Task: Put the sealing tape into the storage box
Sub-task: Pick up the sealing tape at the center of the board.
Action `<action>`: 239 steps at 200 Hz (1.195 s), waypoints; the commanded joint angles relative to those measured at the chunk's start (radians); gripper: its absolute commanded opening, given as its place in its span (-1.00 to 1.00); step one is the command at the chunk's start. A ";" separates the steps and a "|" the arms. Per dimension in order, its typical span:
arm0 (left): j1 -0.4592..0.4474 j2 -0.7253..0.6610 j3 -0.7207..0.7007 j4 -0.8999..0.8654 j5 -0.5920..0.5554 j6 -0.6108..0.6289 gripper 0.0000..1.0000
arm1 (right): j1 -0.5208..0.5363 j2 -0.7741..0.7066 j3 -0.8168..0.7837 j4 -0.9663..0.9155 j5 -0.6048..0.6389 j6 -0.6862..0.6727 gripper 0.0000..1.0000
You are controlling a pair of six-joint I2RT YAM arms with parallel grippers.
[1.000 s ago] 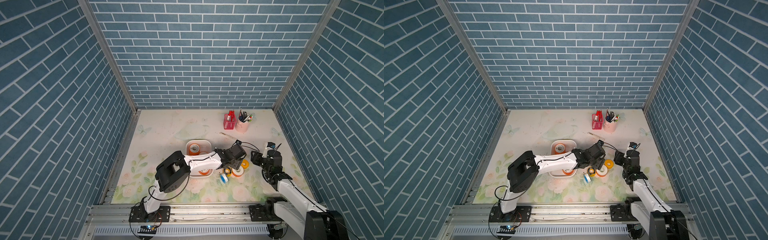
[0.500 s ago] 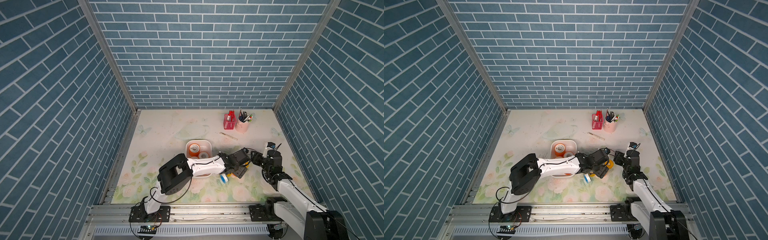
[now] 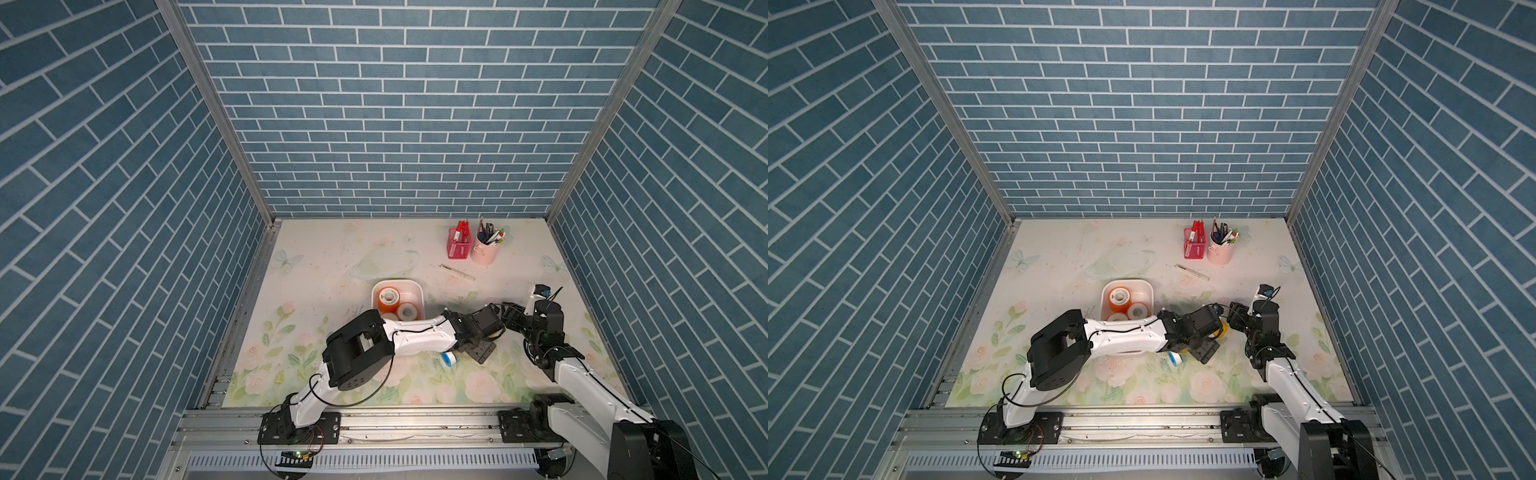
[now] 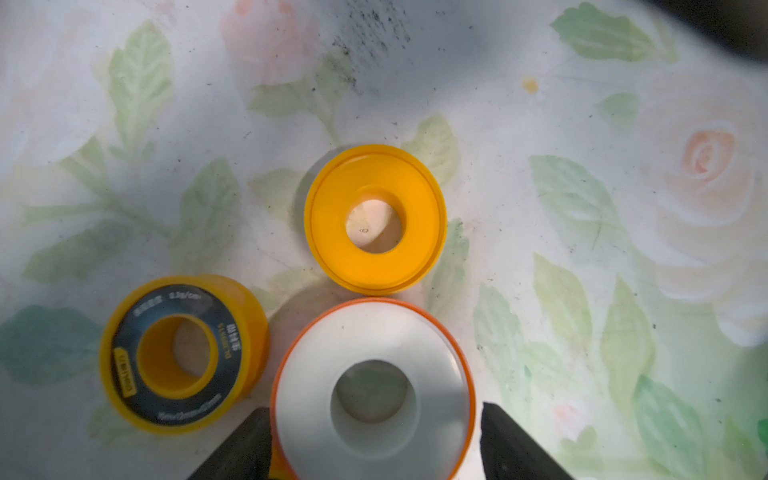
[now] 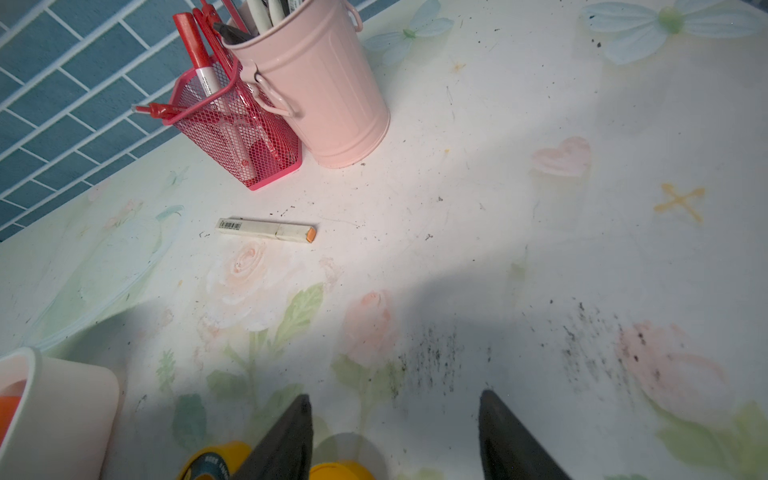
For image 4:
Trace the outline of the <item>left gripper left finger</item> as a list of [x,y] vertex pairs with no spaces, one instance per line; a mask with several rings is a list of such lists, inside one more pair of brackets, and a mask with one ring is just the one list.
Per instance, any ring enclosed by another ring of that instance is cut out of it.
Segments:
[[188,479],[267,480],[271,457],[270,410],[260,407]]

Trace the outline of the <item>yellow black tape roll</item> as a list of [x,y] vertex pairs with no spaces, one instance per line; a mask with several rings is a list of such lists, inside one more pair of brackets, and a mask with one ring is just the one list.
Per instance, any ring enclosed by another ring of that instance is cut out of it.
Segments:
[[304,229],[331,279],[357,293],[386,296],[418,283],[439,260],[446,204],[415,156],[364,145],[337,155],[313,180]]
[[219,275],[170,276],[123,300],[100,344],[111,405],[155,434],[206,427],[245,397],[269,354],[268,321],[256,296]]

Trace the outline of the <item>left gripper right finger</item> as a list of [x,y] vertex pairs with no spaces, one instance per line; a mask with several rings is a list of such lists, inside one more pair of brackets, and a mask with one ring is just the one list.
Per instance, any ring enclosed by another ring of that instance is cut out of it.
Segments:
[[480,453],[487,480],[573,479],[499,405],[483,403],[480,431]]

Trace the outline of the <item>large yellow orange tape roll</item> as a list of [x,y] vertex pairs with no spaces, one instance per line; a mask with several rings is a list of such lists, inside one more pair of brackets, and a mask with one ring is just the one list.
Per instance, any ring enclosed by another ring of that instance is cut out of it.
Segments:
[[447,329],[401,301],[350,301],[310,323],[275,376],[272,436],[290,479],[451,479],[474,382]]

